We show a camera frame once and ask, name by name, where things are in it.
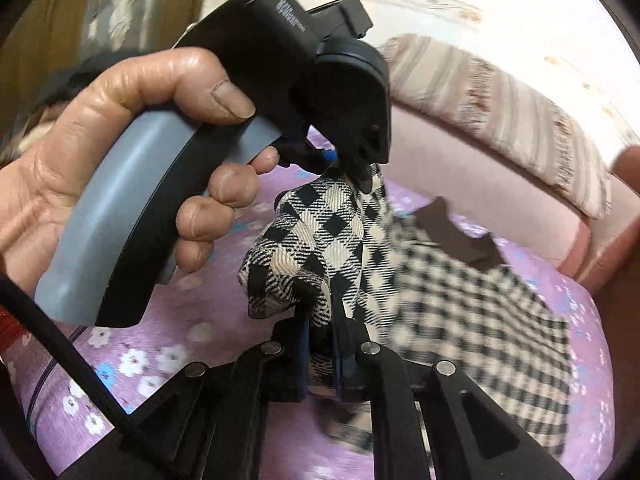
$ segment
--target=blue flower print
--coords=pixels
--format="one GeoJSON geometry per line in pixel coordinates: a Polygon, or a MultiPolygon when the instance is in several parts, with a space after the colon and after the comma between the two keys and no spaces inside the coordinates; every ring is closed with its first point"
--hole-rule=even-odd
{"type": "Polygon", "coordinates": [[[572,402],[572,405],[571,405],[572,413],[581,413],[583,409],[584,409],[584,400],[582,400],[581,397],[578,397],[577,400],[572,402]]]}
{"type": "Polygon", "coordinates": [[[310,176],[317,176],[317,175],[314,175],[313,173],[309,173],[308,171],[305,171],[305,170],[297,170],[295,175],[298,178],[308,178],[310,176]]]}
{"type": "Polygon", "coordinates": [[[108,363],[102,363],[95,369],[95,373],[107,388],[111,388],[116,382],[116,372],[108,363]]]}
{"type": "Polygon", "coordinates": [[[241,233],[243,231],[246,231],[247,229],[247,222],[245,222],[244,220],[238,220],[236,222],[233,222],[233,224],[231,225],[232,233],[241,233]]]}
{"type": "Polygon", "coordinates": [[[515,249],[513,251],[513,257],[516,260],[524,260],[527,257],[527,253],[525,253],[525,251],[523,251],[521,249],[515,249]]]}

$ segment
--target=white flower print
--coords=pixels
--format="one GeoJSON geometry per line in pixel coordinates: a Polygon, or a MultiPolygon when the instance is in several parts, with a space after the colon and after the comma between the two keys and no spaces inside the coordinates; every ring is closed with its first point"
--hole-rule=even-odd
{"type": "Polygon", "coordinates": [[[264,228],[264,222],[256,220],[255,222],[251,222],[247,227],[251,229],[251,231],[261,231],[264,228]]]}
{"type": "Polygon", "coordinates": [[[127,377],[140,375],[146,366],[146,352],[143,350],[130,349],[120,358],[120,366],[118,371],[127,377]]]}
{"type": "Polygon", "coordinates": [[[89,413],[84,420],[84,426],[92,435],[100,435],[104,431],[104,421],[100,415],[89,413]]]}
{"type": "Polygon", "coordinates": [[[95,40],[95,37],[98,35],[98,18],[94,18],[91,23],[89,23],[89,27],[87,27],[87,36],[90,40],[95,40]]]}
{"type": "Polygon", "coordinates": [[[268,202],[261,202],[254,205],[251,209],[257,213],[266,213],[267,211],[273,211],[273,205],[268,202]]]}
{"type": "Polygon", "coordinates": [[[316,465],[305,473],[305,480],[335,480],[334,470],[324,465],[316,465]]]}
{"type": "Polygon", "coordinates": [[[180,290],[193,290],[200,285],[202,285],[202,278],[194,276],[193,274],[187,274],[183,279],[176,283],[176,286],[180,290]]]}
{"type": "Polygon", "coordinates": [[[124,43],[126,35],[133,22],[133,10],[135,0],[111,0],[113,12],[109,17],[109,38],[113,50],[118,50],[124,43]]]}
{"type": "Polygon", "coordinates": [[[162,377],[157,375],[144,376],[140,379],[138,393],[148,399],[156,393],[160,386],[162,386],[162,377]]]}
{"type": "Polygon", "coordinates": [[[187,351],[183,345],[165,346],[156,356],[158,369],[161,372],[175,374],[187,360],[187,351]]]}
{"type": "Polygon", "coordinates": [[[192,343],[208,343],[213,339],[213,325],[203,321],[193,325],[187,332],[187,341],[192,343]]]}
{"type": "Polygon", "coordinates": [[[76,399],[82,399],[86,395],[82,388],[78,386],[78,383],[76,383],[73,379],[69,381],[69,393],[76,399]]]}
{"type": "Polygon", "coordinates": [[[80,406],[78,405],[78,401],[75,397],[68,395],[62,399],[62,409],[65,410],[67,415],[74,416],[80,411],[80,406]]]}
{"type": "Polygon", "coordinates": [[[240,245],[242,247],[251,247],[254,244],[256,238],[257,236],[247,236],[246,238],[240,240],[240,245]]]}
{"type": "Polygon", "coordinates": [[[94,326],[91,329],[91,337],[89,338],[89,345],[94,348],[102,348],[105,346],[111,337],[113,330],[111,328],[94,326]]]}
{"type": "Polygon", "coordinates": [[[15,365],[13,361],[9,361],[9,364],[6,366],[6,370],[9,372],[11,384],[15,384],[15,365]]]}

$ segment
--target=black cable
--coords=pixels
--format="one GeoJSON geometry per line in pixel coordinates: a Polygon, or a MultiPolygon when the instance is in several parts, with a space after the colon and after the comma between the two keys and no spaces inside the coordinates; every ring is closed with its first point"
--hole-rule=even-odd
{"type": "Polygon", "coordinates": [[[78,353],[76,347],[60,332],[33,298],[4,274],[0,274],[0,304],[49,350],[52,357],[76,380],[114,429],[130,441],[140,458],[148,461],[172,480],[184,480],[184,475],[178,471],[172,458],[150,442],[133,423],[132,418],[98,378],[95,370],[78,353]]]}
{"type": "MultiPolygon", "coordinates": [[[[71,343],[74,343],[76,339],[78,339],[86,329],[87,327],[85,326],[79,326],[78,328],[76,328],[69,336],[69,341],[71,343]]],[[[44,383],[47,381],[47,379],[51,375],[53,368],[56,367],[56,364],[58,364],[58,362],[54,358],[51,358],[51,361],[49,361],[47,366],[44,368],[44,371],[40,375],[40,378],[36,383],[36,387],[33,389],[33,393],[31,394],[31,400],[29,401],[29,407],[27,408],[26,420],[27,420],[27,428],[29,428],[29,432],[34,437],[35,437],[35,428],[31,427],[31,417],[33,416],[33,410],[36,407],[36,402],[38,401],[38,396],[40,395],[40,391],[42,390],[44,383]]]]}

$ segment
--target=black and white plaid fabric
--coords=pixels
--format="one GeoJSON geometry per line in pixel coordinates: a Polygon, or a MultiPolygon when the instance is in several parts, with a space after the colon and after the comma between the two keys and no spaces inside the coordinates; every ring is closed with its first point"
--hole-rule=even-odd
{"type": "MultiPolygon", "coordinates": [[[[408,360],[455,362],[559,456],[569,411],[567,324],[510,267],[469,267],[414,218],[395,215],[380,168],[372,169],[370,194],[332,167],[282,197],[239,271],[250,315],[311,302],[312,325],[322,328],[330,322],[330,292],[340,294],[347,316],[363,320],[372,339],[408,360]]],[[[314,384],[330,385],[328,351],[312,357],[314,384]]],[[[368,450],[368,404],[341,410],[328,433],[368,450]]]]}

